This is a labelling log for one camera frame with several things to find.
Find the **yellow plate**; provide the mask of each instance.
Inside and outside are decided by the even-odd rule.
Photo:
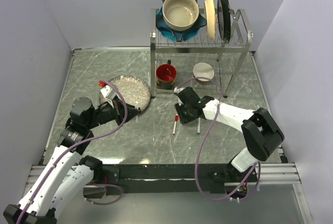
[[[204,14],[206,15],[207,19],[207,35],[211,40],[213,40],[213,42],[215,42],[216,16],[215,16],[214,0],[204,1]]]

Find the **small white bowl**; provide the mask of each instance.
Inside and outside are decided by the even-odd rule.
[[[162,10],[165,23],[176,31],[191,28],[199,17],[199,6],[195,0],[165,0]]]
[[[194,77],[205,77],[213,79],[215,71],[212,66],[207,63],[197,63],[193,67],[193,76]],[[208,82],[206,79],[198,79],[201,82]]]

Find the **round silver tray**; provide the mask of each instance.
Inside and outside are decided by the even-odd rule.
[[[135,106],[135,103],[138,102],[141,111],[144,111],[149,105],[150,89],[144,80],[135,76],[119,76],[110,79],[109,82],[117,86],[127,104]],[[98,99],[100,104],[106,101],[101,92],[99,92]]]

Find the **mug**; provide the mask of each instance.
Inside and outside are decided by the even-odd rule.
[[[175,83],[177,70],[171,65],[171,60],[167,64],[162,64],[156,69],[156,84],[161,89],[170,89]]]

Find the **cable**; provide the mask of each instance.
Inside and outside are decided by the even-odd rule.
[[[222,96],[223,96],[223,92],[222,92],[222,87],[219,86],[215,81],[209,79],[209,78],[206,78],[206,77],[195,77],[195,78],[191,78],[185,82],[183,82],[181,85],[178,86],[178,88],[181,88],[185,83],[189,82],[189,81],[192,81],[192,80],[197,80],[197,79],[205,79],[207,81],[211,81],[213,82],[215,85],[217,85],[218,87],[220,87],[220,96],[219,96],[219,101],[221,101],[222,99]],[[203,136],[203,139],[202,139],[202,142],[200,144],[200,147],[199,147],[199,151],[198,151],[198,154],[197,154],[197,158],[196,158],[196,163],[195,163],[195,167],[194,167],[194,175],[195,175],[195,180],[196,180],[196,185],[197,185],[197,188],[199,190],[199,192],[206,198],[206,199],[209,199],[211,201],[222,201],[222,200],[226,200],[228,198],[230,198],[241,186],[243,186],[244,182],[249,178],[249,176],[251,175],[251,173],[253,172],[253,170],[255,169],[255,166],[257,163],[255,163],[251,169],[249,170],[249,172],[245,175],[245,177],[243,178],[243,180],[239,183],[239,185],[237,187],[235,187],[234,190],[232,190],[229,194],[227,194],[226,196],[224,197],[220,197],[220,198],[213,198],[213,197],[210,197],[209,195],[205,194],[205,192],[202,190],[201,186],[200,186],[200,183],[199,183],[199,177],[198,177],[198,167],[199,167],[199,159],[200,159],[200,154],[201,154],[201,151],[202,151],[202,148],[203,148],[203,145],[207,139],[207,136],[208,134],[210,133],[210,131],[212,130],[214,124],[216,123],[216,119],[218,117],[220,113],[220,104],[217,105],[217,110],[216,110],[216,114],[215,114],[215,117],[214,119],[212,120],[211,124],[209,125],[209,128],[207,130],[207,132],[204,134]],[[257,183],[256,185],[254,186],[254,189],[250,192],[249,195],[247,195],[246,197],[243,198],[246,199],[247,197],[249,197],[250,195],[252,195],[252,193],[254,192],[254,190],[258,187],[259,185],[259,179],[260,179],[260,172],[261,172],[261,167],[260,167],[260,164],[258,163],[258,166],[259,166],[259,173],[258,173],[258,180],[257,180]]]
[[[127,119],[127,107],[126,107],[126,102],[125,99],[123,98],[123,96],[120,94],[120,92],[118,91],[118,88],[113,84],[110,83],[107,80],[100,80],[100,82],[104,82],[106,85],[109,85],[117,94],[117,96],[120,98],[121,102],[123,103],[123,105],[125,106],[125,115],[124,115],[124,119],[123,121],[120,123],[119,126],[117,126],[115,129],[113,129],[112,131],[106,133],[106,134],[101,134],[92,138],[88,138],[86,140],[83,140],[81,142],[75,143],[74,145],[70,146],[68,149],[66,149],[53,163],[53,166],[50,167],[50,169],[46,172],[45,176],[42,178],[41,182],[39,183],[39,185],[37,186],[36,190],[33,192],[33,194],[31,195],[29,201],[27,202],[27,204],[25,205],[25,207],[23,208],[22,212],[20,213],[16,224],[20,224],[24,213],[27,212],[29,206],[31,205],[31,203],[33,202],[33,200],[35,199],[36,195],[38,194],[38,192],[40,191],[40,189],[42,188],[42,186],[44,185],[45,181],[47,180],[47,178],[49,177],[49,175],[51,174],[51,172],[53,171],[54,168],[56,168],[57,164],[60,162],[60,160],[65,156],[65,154],[67,154],[68,152],[70,152],[72,149],[76,148],[77,146],[80,146],[81,144],[87,143],[87,142],[91,142],[93,140],[99,139],[99,138],[103,138],[106,137],[108,135],[111,135],[113,133],[115,133],[116,131],[118,131],[126,122]]]
[[[120,198],[123,196],[123,193],[124,193],[124,192],[123,192],[123,189],[122,189],[120,186],[118,186],[118,185],[113,185],[113,184],[93,184],[93,185],[95,185],[95,186],[111,186],[111,187],[113,187],[113,188],[117,188],[117,189],[120,190],[120,195],[119,195],[119,197],[118,197],[117,199],[115,199],[114,201],[112,201],[112,202],[100,203],[100,202],[94,202],[94,201],[92,201],[92,200],[90,200],[90,199],[86,199],[87,202],[90,202],[90,203],[92,203],[92,204],[94,204],[94,205],[99,205],[99,206],[107,206],[107,205],[111,205],[111,204],[113,204],[113,203],[119,201]]]

